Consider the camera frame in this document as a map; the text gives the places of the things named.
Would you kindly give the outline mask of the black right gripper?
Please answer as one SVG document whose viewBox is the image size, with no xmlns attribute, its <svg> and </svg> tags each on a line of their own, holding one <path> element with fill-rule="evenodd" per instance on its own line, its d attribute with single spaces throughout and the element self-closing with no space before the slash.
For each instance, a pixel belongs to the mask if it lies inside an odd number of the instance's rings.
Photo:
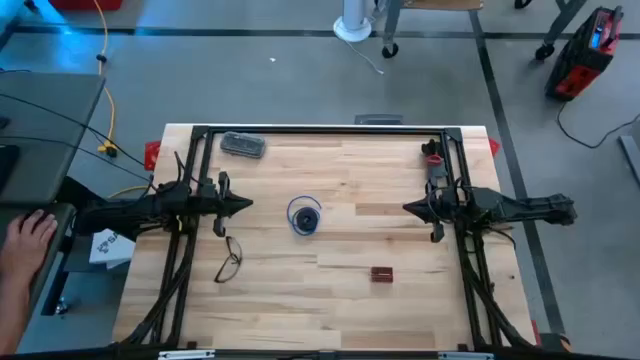
<svg viewBox="0 0 640 360">
<path fill-rule="evenodd" d="M 439 243 L 445 235 L 444 225 L 455 226 L 462 221 L 461 203 L 458 190 L 460 182 L 454 182 L 449 187 L 432 187 L 427 196 L 422 199 L 405 203 L 402 208 L 416 216 L 424 223 L 429 222 L 429 211 L 435 218 L 434 228 L 431 233 L 431 241 Z"/>
</svg>

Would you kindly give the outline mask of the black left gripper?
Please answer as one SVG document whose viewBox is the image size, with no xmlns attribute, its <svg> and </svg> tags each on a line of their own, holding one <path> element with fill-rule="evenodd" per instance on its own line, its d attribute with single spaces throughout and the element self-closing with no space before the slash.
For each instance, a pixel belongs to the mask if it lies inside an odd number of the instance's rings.
<svg viewBox="0 0 640 360">
<path fill-rule="evenodd" d="M 205 184 L 202 186 L 202 195 L 210 199 L 213 203 L 214 213 L 216 219 L 213 224 L 213 232 L 218 237 L 226 236 L 226 228 L 224 225 L 224 219 L 229 216 L 232 217 L 238 212 L 253 205 L 251 199 L 236 195 L 232 192 L 229 193 L 230 178 L 226 171 L 221 171 L 218 175 L 218 184 L 213 183 L 212 178 L 207 178 Z M 233 202 L 230 205 L 229 211 L 227 209 L 226 200 L 229 194 L 229 200 Z"/>
</svg>

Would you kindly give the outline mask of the person's forearm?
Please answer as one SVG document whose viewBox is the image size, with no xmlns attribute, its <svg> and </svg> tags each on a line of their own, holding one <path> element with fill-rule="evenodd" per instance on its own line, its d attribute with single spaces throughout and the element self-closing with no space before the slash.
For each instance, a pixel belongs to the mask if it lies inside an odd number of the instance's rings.
<svg viewBox="0 0 640 360">
<path fill-rule="evenodd" d="M 30 281 L 7 277 L 0 282 L 0 355 L 14 354 L 28 323 Z"/>
</svg>

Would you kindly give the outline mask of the black and red clamp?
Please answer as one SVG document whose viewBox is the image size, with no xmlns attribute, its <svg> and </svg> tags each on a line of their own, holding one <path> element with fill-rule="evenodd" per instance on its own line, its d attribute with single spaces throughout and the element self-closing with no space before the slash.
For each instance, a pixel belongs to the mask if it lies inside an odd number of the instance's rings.
<svg viewBox="0 0 640 360">
<path fill-rule="evenodd" d="M 441 143 L 431 139 L 421 145 L 421 151 L 425 158 L 428 180 L 436 184 L 439 179 L 446 178 L 448 172 Z"/>
</svg>

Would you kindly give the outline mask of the black-rimmed eyeglasses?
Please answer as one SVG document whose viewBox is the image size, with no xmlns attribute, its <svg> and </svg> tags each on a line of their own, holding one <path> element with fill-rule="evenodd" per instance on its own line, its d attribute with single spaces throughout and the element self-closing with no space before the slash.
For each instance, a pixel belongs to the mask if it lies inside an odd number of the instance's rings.
<svg viewBox="0 0 640 360">
<path fill-rule="evenodd" d="M 234 237 L 227 236 L 225 238 L 225 244 L 228 256 L 214 277 L 214 282 L 218 284 L 223 284 L 233 279 L 237 275 L 243 262 L 243 252 L 240 243 Z"/>
</svg>

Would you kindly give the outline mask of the grey plastic case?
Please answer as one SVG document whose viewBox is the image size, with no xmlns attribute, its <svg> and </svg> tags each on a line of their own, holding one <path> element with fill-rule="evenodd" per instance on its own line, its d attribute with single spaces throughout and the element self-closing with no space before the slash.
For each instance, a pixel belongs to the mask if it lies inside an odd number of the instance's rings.
<svg viewBox="0 0 640 360">
<path fill-rule="evenodd" d="M 222 151 L 248 158 L 262 158 L 266 149 L 263 138 L 247 133 L 225 132 L 220 142 Z"/>
</svg>

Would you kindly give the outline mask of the white printed box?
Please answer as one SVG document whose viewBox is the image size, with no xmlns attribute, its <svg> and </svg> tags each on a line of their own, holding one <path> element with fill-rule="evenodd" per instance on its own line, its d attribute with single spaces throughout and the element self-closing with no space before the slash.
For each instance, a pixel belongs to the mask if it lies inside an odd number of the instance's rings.
<svg viewBox="0 0 640 360">
<path fill-rule="evenodd" d="M 90 248 L 89 263 L 104 265 L 107 269 L 129 262 L 136 243 L 111 229 L 94 233 Z"/>
</svg>

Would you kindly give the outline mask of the dark grey desk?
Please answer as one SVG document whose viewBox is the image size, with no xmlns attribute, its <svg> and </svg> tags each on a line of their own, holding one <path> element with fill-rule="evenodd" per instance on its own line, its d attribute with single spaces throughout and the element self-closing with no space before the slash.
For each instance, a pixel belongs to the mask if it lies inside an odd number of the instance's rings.
<svg viewBox="0 0 640 360">
<path fill-rule="evenodd" d="M 25 206 L 2 206 L 0 207 L 0 251 L 3 248 L 6 239 L 6 233 L 9 223 L 20 215 L 29 215 L 35 211 L 36 207 Z M 40 269 L 35 273 L 30 283 L 30 300 L 29 300 L 29 312 L 28 317 L 31 317 L 34 309 L 37 307 L 38 299 L 45 288 L 47 278 L 51 267 L 53 266 L 57 253 L 61 244 L 64 242 L 64 238 L 69 227 L 69 224 L 74 218 L 75 208 L 70 204 L 52 203 L 49 206 L 43 207 L 46 215 L 53 214 L 58 226 L 56 232 L 51 238 L 46 255 L 42 262 Z"/>
</svg>

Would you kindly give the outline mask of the white pole base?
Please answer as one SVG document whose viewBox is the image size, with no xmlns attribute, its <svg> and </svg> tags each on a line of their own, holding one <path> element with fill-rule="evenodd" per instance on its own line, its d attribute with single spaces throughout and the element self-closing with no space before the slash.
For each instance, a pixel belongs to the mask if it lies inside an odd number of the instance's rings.
<svg viewBox="0 0 640 360">
<path fill-rule="evenodd" d="M 366 0 L 342 0 L 342 15 L 333 24 L 335 35 L 348 43 L 367 39 L 372 24 L 367 15 Z"/>
</svg>

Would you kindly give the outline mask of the person's hand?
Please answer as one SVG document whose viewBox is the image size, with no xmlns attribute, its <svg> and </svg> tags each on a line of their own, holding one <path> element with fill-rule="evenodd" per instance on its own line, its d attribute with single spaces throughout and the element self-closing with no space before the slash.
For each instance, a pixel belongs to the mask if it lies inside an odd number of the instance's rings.
<svg viewBox="0 0 640 360">
<path fill-rule="evenodd" d="M 53 214 L 39 223 L 34 219 L 23 222 L 22 216 L 9 223 L 5 243 L 0 251 L 0 282 L 7 277 L 26 278 L 31 282 L 42 265 L 49 242 L 58 226 Z"/>
</svg>

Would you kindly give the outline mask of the red and black toolbox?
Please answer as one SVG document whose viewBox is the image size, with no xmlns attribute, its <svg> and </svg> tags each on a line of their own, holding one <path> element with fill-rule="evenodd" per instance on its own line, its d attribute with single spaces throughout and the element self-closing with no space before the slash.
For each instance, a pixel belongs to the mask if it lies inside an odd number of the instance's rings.
<svg viewBox="0 0 640 360">
<path fill-rule="evenodd" d="M 547 97 L 572 101 L 606 70 L 620 40 L 621 6 L 596 8 L 558 56 L 545 86 Z"/>
</svg>

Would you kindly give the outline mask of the red floor bin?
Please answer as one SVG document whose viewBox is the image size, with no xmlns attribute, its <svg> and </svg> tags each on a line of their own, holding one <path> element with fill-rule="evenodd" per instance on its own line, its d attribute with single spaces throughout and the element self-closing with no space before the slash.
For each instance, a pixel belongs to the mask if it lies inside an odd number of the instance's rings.
<svg viewBox="0 0 640 360">
<path fill-rule="evenodd" d="M 117 11 L 124 0 L 48 0 L 60 11 L 90 11 L 100 8 L 102 11 Z"/>
</svg>

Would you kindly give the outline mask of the silver aluminium bracket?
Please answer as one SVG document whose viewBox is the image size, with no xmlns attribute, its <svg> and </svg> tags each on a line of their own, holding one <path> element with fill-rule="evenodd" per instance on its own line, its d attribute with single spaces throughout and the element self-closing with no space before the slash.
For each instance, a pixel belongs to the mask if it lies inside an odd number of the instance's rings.
<svg viewBox="0 0 640 360">
<path fill-rule="evenodd" d="M 212 349 L 162 351 L 157 360 L 207 360 L 214 359 L 216 351 Z"/>
<path fill-rule="evenodd" d="M 492 353 L 483 352 L 439 352 L 438 360 L 495 360 L 495 356 Z"/>
</svg>

